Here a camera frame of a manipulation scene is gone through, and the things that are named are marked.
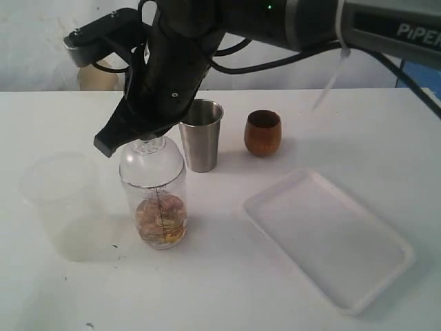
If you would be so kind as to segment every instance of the clear plastic cup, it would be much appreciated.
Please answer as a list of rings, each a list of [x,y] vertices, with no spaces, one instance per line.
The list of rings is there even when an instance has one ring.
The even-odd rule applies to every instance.
[[[72,152],[37,161],[21,179],[25,201],[35,207],[50,242],[67,260],[93,259],[109,244],[96,178],[93,162]]]

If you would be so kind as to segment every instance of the white plastic tray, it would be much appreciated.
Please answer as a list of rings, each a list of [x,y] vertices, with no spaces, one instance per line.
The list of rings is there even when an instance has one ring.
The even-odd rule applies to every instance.
[[[296,170],[244,209],[343,314],[360,313],[416,260],[400,235],[313,170]]]

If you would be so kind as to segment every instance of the glass bottle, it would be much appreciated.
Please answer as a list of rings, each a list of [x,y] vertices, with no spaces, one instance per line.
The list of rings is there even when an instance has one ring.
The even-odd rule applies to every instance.
[[[141,238],[157,250],[176,245],[185,234],[185,162],[167,137],[137,140],[121,155],[119,174]]]

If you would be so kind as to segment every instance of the stainless steel cup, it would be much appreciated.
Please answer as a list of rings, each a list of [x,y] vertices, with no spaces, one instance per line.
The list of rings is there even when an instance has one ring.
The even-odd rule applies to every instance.
[[[218,161],[218,142],[222,107],[214,101],[196,99],[179,124],[187,167],[209,172]]]

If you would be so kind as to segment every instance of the robotic arm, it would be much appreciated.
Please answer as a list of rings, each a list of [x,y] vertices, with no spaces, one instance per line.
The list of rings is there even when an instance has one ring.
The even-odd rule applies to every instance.
[[[112,52],[129,64],[124,97],[94,141],[107,157],[135,139],[165,134],[185,117],[225,33],[300,54],[327,50],[336,40],[338,0],[156,0],[152,27],[141,20],[145,2],[64,39],[79,67]],[[346,0],[341,26],[351,47],[441,69],[439,0]]]

